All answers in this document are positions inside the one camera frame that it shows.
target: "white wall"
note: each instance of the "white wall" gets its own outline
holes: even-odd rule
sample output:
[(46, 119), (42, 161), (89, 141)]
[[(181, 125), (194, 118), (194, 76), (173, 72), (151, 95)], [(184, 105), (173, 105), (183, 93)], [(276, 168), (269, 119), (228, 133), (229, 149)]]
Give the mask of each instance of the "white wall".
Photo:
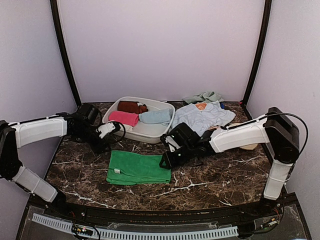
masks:
[[(50, 1), (0, 0), (0, 120), (24, 121), (76, 109), (61, 60)], [(44, 176), (59, 139), (19, 150)], [(0, 239), (16, 239), (29, 195), (0, 179)]]
[[(274, 1), (248, 110), (257, 117), (277, 106), (306, 121), (309, 141), (287, 189), (296, 192), (313, 239), (320, 236), (319, 103), (320, 2)], [(305, 130), (298, 126), (302, 144)]]
[(264, 0), (60, 0), (83, 102), (181, 100), (217, 91), (240, 101)]

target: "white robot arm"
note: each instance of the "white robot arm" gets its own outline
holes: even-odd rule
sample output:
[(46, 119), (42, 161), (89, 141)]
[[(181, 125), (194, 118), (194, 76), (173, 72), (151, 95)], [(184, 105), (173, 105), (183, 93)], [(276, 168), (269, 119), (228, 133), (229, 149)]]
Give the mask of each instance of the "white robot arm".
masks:
[(58, 190), (24, 166), (18, 158), (17, 149), (44, 139), (71, 135), (88, 142), (95, 153), (109, 152), (111, 149), (105, 136), (119, 131), (121, 123), (107, 122), (94, 126), (98, 113), (92, 105), (83, 104), (73, 114), (58, 113), (25, 122), (0, 121), (1, 177), (52, 203)]
[(160, 167), (171, 169), (194, 157), (210, 156), (251, 144), (270, 143), (275, 155), (263, 197), (276, 200), (299, 157), (299, 130), (281, 114), (278, 108), (273, 107), (256, 119), (207, 131), (201, 137), (181, 123), (161, 137), (170, 151), (163, 154)]

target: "blue object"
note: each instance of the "blue object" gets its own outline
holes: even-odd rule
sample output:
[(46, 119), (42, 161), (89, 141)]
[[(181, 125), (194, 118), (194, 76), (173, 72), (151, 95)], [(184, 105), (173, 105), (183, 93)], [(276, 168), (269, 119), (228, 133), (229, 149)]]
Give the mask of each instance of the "blue object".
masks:
[(173, 109), (167, 108), (159, 111), (146, 111), (139, 114), (139, 120), (145, 124), (168, 125), (171, 121)]

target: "green cloth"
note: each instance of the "green cloth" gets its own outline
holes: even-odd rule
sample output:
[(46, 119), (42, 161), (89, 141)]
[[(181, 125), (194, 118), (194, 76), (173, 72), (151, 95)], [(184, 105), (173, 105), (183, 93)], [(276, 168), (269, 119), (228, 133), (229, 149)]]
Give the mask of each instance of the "green cloth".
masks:
[(113, 150), (106, 180), (116, 185), (169, 183), (171, 170), (159, 167), (161, 158)]
[(212, 103), (215, 101), (223, 102), (224, 99), (221, 95), (214, 91), (204, 91), (196, 96), (187, 96), (182, 99), (187, 104), (195, 104), (195, 103)]

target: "tan cloth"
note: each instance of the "tan cloth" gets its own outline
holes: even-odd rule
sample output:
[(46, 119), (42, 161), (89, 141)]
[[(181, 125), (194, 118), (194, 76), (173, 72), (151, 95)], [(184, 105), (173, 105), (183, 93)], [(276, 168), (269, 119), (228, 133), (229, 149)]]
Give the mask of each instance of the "tan cloth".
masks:
[(206, 102), (200, 102), (200, 103), (197, 103), (195, 104), (195, 106), (200, 110), (205, 110), (206, 106), (207, 106), (207, 103)]

